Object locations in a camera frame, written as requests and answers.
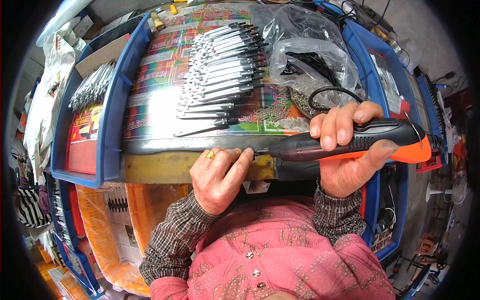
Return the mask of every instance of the colorful printed board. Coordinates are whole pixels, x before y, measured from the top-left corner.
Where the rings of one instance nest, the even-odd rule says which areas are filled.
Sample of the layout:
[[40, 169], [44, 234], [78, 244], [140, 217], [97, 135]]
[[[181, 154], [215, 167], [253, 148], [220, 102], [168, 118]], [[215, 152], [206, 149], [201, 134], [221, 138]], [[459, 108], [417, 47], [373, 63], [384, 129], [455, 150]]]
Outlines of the colorful printed board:
[[[212, 123], [212, 120], [180, 120], [178, 102], [183, 77], [188, 70], [190, 47], [195, 35], [232, 22], [250, 22], [248, 2], [212, 3], [178, 8], [178, 14], [161, 12], [160, 18], [167, 26], [152, 33], [134, 79], [123, 121], [124, 142], [173, 138], [179, 132]], [[238, 112], [240, 123], [227, 130], [217, 130], [191, 137], [236, 134], [293, 134], [306, 132], [309, 120], [289, 98], [289, 90], [270, 84], [265, 70], [263, 88], [256, 89], [245, 99], [246, 106]], [[283, 116], [280, 120], [257, 119], [258, 109]]]

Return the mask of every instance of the gold ring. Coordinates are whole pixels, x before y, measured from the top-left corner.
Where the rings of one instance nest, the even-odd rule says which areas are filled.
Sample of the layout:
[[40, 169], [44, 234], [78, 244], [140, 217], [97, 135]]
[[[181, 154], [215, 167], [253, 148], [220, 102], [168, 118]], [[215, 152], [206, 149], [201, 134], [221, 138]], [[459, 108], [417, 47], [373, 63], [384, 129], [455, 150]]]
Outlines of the gold ring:
[[214, 159], [215, 153], [212, 150], [210, 150], [207, 152], [207, 155], [205, 155], [205, 158]]

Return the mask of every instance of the hand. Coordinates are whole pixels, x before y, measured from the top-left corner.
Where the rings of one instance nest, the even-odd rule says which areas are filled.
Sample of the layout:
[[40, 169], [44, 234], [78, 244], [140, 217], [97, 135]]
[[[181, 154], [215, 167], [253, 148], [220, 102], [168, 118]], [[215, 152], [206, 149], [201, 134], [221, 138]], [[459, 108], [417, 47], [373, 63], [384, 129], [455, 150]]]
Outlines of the hand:
[[193, 192], [198, 204], [207, 213], [217, 216], [225, 211], [240, 190], [253, 161], [251, 148], [213, 148], [215, 158], [206, 158], [205, 150], [190, 169]]
[[[373, 102], [348, 102], [342, 108], [332, 108], [328, 114], [315, 116], [310, 122], [310, 135], [320, 138], [325, 151], [336, 145], [347, 145], [353, 137], [353, 122], [366, 123], [383, 118], [384, 111]], [[375, 142], [360, 158], [320, 161], [320, 185], [332, 197], [345, 198], [364, 185], [381, 169], [386, 159], [398, 150], [389, 140]]]

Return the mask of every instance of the plaid sleeve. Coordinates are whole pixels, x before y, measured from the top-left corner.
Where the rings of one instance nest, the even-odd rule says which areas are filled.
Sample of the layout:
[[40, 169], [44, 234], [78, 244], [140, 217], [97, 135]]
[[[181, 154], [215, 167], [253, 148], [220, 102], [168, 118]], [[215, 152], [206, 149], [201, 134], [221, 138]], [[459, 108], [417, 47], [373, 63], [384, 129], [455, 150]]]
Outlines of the plaid sleeve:
[[317, 232], [329, 239], [332, 245], [341, 236], [350, 233], [361, 236], [366, 225], [360, 215], [362, 203], [360, 190], [356, 190], [347, 198], [334, 198], [324, 193], [320, 187], [320, 179], [317, 183], [316, 211], [312, 215], [312, 223]]
[[193, 191], [171, 204], [165, 221], [152, 231], [139, 267], [145, 283], [167, 276], [187, 280], [190, 256], [215, 219], [200, 207]]

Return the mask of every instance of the yellow metal bracket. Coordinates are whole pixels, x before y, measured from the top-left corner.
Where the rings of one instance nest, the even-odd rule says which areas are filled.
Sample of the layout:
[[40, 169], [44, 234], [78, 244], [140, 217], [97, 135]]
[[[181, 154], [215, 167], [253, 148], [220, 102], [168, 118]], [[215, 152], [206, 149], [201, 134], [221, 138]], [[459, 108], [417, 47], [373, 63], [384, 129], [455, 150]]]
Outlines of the yellow metal bracket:
[[[124, 175], [127, 183], [191, 183], [190, 168], [200, 152], [171, 151], [149, 155], [125, 155]], [[257, 156], [245, 180], [275, 179], [273, 158]]]

